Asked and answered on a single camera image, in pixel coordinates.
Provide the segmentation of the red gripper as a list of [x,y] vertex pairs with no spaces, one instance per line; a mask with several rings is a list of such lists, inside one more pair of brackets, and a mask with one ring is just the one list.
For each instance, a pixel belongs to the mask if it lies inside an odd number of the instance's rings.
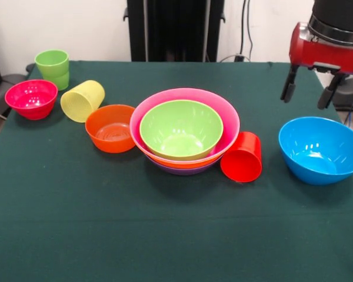
[[[297,23],[293,30],[289,47],[289,58],[292,64],[281,94],[281,100],[285,103],[288,103],[294,94],[298,65],[307,68],[324,66],[339,73],[353,75],[353,48],[324,41],[312,41],[308,25],[303,22]],[[334,75],[320,96],[317,104],[318,109],[328,108],[338,87],[343,84],[347,77],[349,75]]]

